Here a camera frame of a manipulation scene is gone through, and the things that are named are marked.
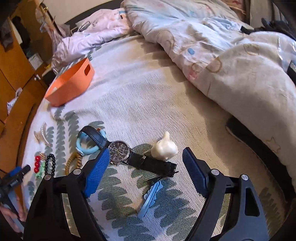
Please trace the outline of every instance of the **blue dot print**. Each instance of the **blue dot print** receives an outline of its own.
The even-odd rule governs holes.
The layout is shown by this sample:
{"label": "blue dot print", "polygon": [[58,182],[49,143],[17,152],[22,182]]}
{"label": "blue dot print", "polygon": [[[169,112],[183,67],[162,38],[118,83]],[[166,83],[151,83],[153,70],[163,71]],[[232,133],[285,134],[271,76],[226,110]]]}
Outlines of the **blue dot print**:
{"label": "blue dot print", "polygon": [[190,53],[191,55],[193,55],[195,52],[192,48],[187,49],[188,53]]}

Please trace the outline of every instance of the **orange bin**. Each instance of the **orange bin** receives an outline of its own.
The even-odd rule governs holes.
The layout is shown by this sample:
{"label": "orange bin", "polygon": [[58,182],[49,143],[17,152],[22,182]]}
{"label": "orange bin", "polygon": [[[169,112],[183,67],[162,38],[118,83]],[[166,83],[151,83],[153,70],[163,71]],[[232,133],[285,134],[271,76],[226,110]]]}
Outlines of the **orange bin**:
{"label": "orange bin", "polygon": [[45,99],[54,107],[61,106],[85,92],[93,76],[94,68],[85,58],[56,78],[47,90]]}

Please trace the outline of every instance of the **watch dial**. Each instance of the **watch dial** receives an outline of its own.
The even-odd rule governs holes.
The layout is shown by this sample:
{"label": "watch dial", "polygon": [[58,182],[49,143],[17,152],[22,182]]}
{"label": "watch dial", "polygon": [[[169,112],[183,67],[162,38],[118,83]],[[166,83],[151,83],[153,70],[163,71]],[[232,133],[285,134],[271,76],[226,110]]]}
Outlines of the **watch dial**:
{"label": "watch dial", "polygon": [[123,141],[114,141],[109,146],[110,159],[112,162],[118,163],[127,159],[130,148]]}

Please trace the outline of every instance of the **light blue bracelet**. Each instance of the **light blue bracelet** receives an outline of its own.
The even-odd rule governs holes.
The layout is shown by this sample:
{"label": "light blue bracelet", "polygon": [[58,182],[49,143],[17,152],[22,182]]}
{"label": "light blue bracelet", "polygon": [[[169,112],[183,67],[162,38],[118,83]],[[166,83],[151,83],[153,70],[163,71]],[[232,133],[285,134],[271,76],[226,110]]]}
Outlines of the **light blue bracelet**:
{"label": "light blue bracelet", "polygon": [[[100,130],[100,134],[106,138],[106,132],[103,129]],[[99,147],[97,145],[91,148],[82,148],[80,143],[81,140],[85,137],[87,137],[87,135],[84,132],[81,132],[81,134],[77,137],[76,141],[76,150],[82,156],[90,155],[99,150]]]}

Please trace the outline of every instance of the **garlic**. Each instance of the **garlic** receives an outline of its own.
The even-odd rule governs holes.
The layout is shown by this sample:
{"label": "garlic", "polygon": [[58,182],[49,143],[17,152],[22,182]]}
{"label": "garlic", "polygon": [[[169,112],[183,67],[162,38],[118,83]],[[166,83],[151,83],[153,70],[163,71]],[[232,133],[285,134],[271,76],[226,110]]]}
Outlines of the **garlic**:
{"label": "garlic", "polygon": [[151,148],[151,155],[158,160],[165,161],[178,153],[177,145],[170,140],[170,133],[166,131],[163,138]]}

